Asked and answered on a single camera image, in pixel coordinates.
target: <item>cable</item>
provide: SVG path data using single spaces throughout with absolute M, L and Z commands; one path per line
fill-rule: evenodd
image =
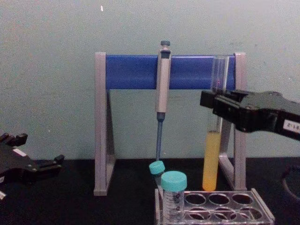
M 287 168 L 287 170 L 282 174 L 281 176 L 281 182 L 282 185 L 285 189 L 285 191 L 289 194 L 290 197 L 292 197 L 293 199 L 295 199 L 297 202 L 300 203 L 300 197 L 298 197 L 297 195 L 295 195 L 292 191 L 290 191 L 287 183 L 286 183 L 286 177 L 290 174 L 290 172 L 294 172 L 294 171 L 299 171 L 300 172 L 300 166 L 298 165 L 291 165 Z

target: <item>teal screw cap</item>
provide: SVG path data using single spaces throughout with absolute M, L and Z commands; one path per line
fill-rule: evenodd
M 182 172 L 168 171 L 161 176 L 161 187 L 165 191 L 183 191 L 187 185 L 187 176 Z
M 165 165 L 163 161 L 155 161 L 149 165 L 150 173 L 156 175 L 165 171 Z

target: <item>test tube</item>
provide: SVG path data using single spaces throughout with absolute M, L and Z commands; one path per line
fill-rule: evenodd
M 227 83 L 229 57 L 214 56 L 211 73 L 211 90 L 225 92 Z M 205 191 L 216 190 L 218 157 L 221 144 L 222 118 L 209 112 L 205 154 L 203 167 L 202 188 Z
M 179 224 L 184 220 L 184 190 L 187 176 L 179 171 L 168 171 L 161 176 L 163 196 L 163 224 Z
M 163 161 L 155 161 L 149 165 L 150 173 L 155 179 L 160 196 L 163 197 L 163 190 L 161 188 L 161 175 L 165 172 L 165 165 Z

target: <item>glass test tube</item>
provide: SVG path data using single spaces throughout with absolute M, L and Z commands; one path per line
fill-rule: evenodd
M 211 90 L 225 92 L 227 83 L 229 57 L 215 56 L 211 73 Z M 216 190 L 218 157 L 221 144 L 222 118 L 209 112 L 207 135 L 205 140 L 205 154 L 202 187 L 205 191 Z

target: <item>black table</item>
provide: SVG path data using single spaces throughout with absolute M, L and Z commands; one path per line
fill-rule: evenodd
M 0 202 L 2 225 L 152 225 L 154 188 L 148 165 L 153 160 L 117 160 L 107 196 L 94 197 L 94 161 L 66 160 L 57 178 L 33 186 L 6 184 Z M 167 170 L 187 175 L 187 190 L 199 190 L 203 159 L 166 159 Z M 300 203 L 284 193 L 280 183 L 286 165 L 299 158 L 248 158 L 247 188 L 255 188 L 276 218 L 277 225 L 299 225 Z M 300 194 L 300 175 L 288 183 Z M 217 190 L 230 190 L 222 172 Z

